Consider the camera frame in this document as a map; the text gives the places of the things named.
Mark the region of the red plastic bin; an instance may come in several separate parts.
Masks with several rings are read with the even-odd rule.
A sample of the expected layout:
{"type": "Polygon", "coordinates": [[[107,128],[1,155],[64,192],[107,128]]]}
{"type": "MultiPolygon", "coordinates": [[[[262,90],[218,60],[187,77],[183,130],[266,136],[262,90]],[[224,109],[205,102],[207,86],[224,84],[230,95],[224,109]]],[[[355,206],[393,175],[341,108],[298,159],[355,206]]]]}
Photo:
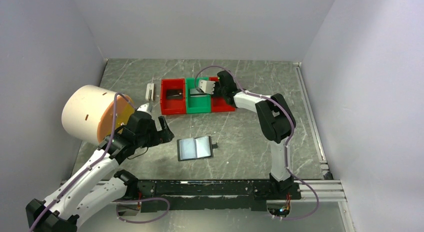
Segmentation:
{"type": "Polygon", "coordinates": [[[160,87],[162,115],[186,114],[186,81],[184,78],[163,79],[160,87]]]}
{"type": "Polygon", "coordinates": [[[228,105],[222,96],[221,86],[218,77],[209,77],[210,81],[215,83],[214,92],[211,95],[211,112],[233,112],[236,110],[235,107],[228,105]]]}

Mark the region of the black leather card holder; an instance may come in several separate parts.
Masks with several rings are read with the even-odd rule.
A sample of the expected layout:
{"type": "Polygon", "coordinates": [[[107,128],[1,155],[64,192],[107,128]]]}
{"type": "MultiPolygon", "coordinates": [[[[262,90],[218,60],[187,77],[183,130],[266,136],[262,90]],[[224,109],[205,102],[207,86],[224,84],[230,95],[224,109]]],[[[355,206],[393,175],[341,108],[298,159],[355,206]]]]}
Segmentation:
{"type": "Polygon", "coordinates": [[[179,139],[176,144],[178,161],[211,158],[214,156],[214,149],[219,147],[212,142],[210,136],[179,139]]]}

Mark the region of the green plastic bin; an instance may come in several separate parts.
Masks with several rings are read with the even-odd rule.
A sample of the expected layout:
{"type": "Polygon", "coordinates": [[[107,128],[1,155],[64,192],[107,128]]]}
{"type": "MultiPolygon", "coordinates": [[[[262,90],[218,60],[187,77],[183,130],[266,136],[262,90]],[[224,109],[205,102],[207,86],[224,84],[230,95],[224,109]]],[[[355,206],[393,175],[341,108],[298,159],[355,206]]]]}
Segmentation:
{"type": "Polygon", "coordinates": [[[210,113],[211,112],[211,96],[201,98],[190,98],[189,94],[200,93],[195,89],[195,79],[185,78],[185,100],[186,113],[210,113]]]}

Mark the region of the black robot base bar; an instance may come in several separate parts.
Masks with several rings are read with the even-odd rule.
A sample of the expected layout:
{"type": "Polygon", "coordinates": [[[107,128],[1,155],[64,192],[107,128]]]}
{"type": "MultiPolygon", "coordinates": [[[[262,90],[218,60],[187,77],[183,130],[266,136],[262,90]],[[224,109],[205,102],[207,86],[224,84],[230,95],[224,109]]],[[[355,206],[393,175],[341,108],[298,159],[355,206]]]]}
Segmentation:
{"type": "Polygon", "coordinates": [[[147,180],[140,179],[130,185],[122,200],[137,201],[153,197],[165,198],[169,204],[160,201],[145,202],[142,212],[159,210],[203,210],[203,209],[250,209],[267,211],[270,201],[283,202],[286,199],[301,199],[300,186],[292,186],[279,192],[269,179],[236,180],[147,180]]]}

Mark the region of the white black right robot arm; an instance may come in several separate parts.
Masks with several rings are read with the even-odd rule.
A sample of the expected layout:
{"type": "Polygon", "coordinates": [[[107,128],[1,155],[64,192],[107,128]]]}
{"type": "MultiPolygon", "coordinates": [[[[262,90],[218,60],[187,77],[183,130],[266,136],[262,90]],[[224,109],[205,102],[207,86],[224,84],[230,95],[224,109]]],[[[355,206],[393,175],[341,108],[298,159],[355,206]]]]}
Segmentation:
{"type": "Polygon", "coordinates": [[[257,114],[264,137],[271,149],[270,193],[276,199],[288,194],[294,183],[290,171],[290,140],[296,121],[281,94],[265,96],[237,87],[235,78],[228,71],[220,71],[218,94],[225,102],[237,109],[246,109],[257,114]]]}

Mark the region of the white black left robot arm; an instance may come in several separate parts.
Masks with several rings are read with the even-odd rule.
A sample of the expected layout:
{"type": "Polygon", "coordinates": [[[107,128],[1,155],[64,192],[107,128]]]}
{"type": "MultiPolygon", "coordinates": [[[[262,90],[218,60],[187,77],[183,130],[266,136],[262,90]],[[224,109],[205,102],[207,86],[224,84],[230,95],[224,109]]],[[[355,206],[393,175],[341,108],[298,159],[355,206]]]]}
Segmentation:
{"type": "Polygon", "coordinates": [[[161,129],[147,111],[136,110],[127,124],[112,127],[89,161],[55,192],[25,207],[30,231],[77,231],[91,216],[111,202],[140,198],[139,179],[122,169],[102,187],[95,186],[132,156],[138,148],[171,142],[174,134],[166,119],[158,117],[161,129]]]}

